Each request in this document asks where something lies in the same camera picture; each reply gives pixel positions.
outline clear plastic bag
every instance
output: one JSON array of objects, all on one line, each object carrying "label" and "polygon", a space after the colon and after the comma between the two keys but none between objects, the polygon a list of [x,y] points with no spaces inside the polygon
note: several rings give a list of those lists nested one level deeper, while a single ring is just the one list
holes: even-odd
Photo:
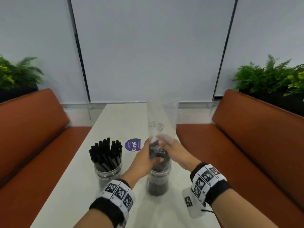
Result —
[{"label": "clear plastic bag", "polygon": [[152,171],[163,172],[171,167],[171,159],[158,141],[164,140],[172,144],[176,134],[176,120],[179,101],[177,99],[155,99],[147,101],[147,117],[149,130],[149,156],[163,157],[164,161],[155,165]]}]

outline black and white wristband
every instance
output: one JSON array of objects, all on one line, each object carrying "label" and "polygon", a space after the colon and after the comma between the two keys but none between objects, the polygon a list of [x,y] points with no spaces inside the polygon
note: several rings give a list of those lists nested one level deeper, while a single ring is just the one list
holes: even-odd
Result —
[{"label": "black and white wristband", "polygon": [[224,191],[231,188],[226,178],[213,165],[201,163],[190,175],[194,195],[210,206]]},{"label": "black and white wristband", "polygon": [[128,183],[122,179],[112,180],[89,209],[98,209],[109,217],[114,228],[128,220],[135,195]]}]

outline brown leather bench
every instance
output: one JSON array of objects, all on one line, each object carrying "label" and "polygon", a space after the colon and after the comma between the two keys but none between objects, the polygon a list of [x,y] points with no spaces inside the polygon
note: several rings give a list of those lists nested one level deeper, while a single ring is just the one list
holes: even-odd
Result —
[{"label": "brown leather bench", "polygon": [[28,228],[91,127],[70,127],[50,89],[0,104],[0,227]]},{"label": "brown leather bench", "polygon": [[227,90],[214,124],[180,124],[177,136],[280,228],[304,227],[304,118]]}]

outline circular sticker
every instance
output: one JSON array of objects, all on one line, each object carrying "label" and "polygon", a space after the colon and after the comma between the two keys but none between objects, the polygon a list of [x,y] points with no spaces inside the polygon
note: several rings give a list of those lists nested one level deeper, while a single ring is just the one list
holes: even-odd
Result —
[{"label": "circular sticker", "polygon": [[125,148],[128,151],[139,151],[140,150],[140,139],[132,138],[125,143]]}]

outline white table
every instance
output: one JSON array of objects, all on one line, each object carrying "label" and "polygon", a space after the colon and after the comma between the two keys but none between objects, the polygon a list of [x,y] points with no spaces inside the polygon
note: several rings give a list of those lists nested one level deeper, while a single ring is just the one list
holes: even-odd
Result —
[{"label": "white table", "polygon": [[[73,227],[88,211],[101,191],[88,150],[94,143],[107,137],[119,140],[122,145],[129,139],[139,138],[143,146],[148,138],[146,104],[108,104],[105,107],[31,228]],[[135,155],[136,152],[123,147],[122,172],[128,169]],[[126,228],[220,228],[213,213],[206,213],[198,219],[189,216],[181,195],[181,191],[191,185],[189,174],[176,162],[172,162],[169,190],[160,197],[146,193],[146,177],[139,180],[133,189],[136,202],[130,211]]]}]

